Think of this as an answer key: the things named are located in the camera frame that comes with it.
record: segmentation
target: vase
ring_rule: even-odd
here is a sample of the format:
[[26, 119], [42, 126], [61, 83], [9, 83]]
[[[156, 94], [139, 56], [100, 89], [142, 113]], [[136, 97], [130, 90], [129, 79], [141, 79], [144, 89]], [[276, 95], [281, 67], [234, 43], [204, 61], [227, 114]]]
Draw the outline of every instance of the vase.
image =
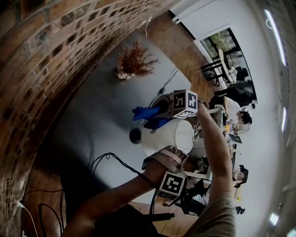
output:
[[133, 75], [135, 75], [134, 73], [133, 74], [127, 74], [125, 72], [123, 72], [123, 68], [122, 66], [118, 66], [117, 67], [117, 77], [121, 80], [128, 80], [130, 79]]

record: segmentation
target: white wall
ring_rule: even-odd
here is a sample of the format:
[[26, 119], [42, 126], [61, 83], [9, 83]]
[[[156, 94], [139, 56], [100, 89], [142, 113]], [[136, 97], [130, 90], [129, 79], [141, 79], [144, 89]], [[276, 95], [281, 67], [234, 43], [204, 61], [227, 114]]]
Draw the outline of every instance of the white wall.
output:
[[268, 41], [247, 0], [217, 0], [183, 18], [182, 23], [199, 40], [229, 25], [249, 66], [258, 106], [237, 152], [236, 165], [249, 170], [239, 203], [246, 212], [237, 216], [237, 236], [263, 236], [271, 205], [278, 197], [284, 158], [277, 79]]

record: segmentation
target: hand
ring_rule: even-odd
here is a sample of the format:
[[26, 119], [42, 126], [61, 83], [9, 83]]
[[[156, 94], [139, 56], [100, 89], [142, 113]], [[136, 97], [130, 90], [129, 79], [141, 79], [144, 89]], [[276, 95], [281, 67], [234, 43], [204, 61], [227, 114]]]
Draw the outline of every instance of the hand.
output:
[[[167, 148], [167, 150], [172, 153], [175, 151], [175, 149], [171, 149], [171, 148]], [[161, 154], [161, 155], [164, 156], [166, 159], [170, 160], [171, 163], [173, 163], [176, 167], [178, 166], [178, 163], [175, 160], [173, 160], [171, 157], [164, 154]], [[185, 159], [185, 155], [183, 155], [183, 153], [181, 153], [181, 151], [179, 150], [175, 153], [175, 155], [179, 156], [181, 160]], [[143, 174], [155, 184], [160, 185], [166, 171], [167, 171], [167, 168], [163, 164], [153, 159], [150, 162], [148, 162]]]

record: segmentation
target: t-shirt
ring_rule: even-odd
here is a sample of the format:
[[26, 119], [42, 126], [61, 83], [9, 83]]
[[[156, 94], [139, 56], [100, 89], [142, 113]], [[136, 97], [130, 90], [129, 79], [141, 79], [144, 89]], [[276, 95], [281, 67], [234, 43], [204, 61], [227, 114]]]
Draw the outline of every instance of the t-shirt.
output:
[[233, 120], [233, 122], [236, 124], [238, 123], [237, 112], [241, 111], [241, 107], [237, 102], [226, 96], [225, 99], [227, 100], [228, 120]]
[[235, 237], [236, 210], [233, 200], [232, 193], [225, 193], [219, 200], [209, 204], [184, 236]]

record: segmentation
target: cable connector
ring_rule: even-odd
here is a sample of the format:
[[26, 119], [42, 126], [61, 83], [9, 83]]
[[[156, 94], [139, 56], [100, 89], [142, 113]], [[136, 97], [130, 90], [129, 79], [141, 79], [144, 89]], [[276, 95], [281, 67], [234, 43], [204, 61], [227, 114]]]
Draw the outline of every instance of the cable connector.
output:
[[20, 201], [18, 201], [18, 207], [24, 208], [25, 206]]

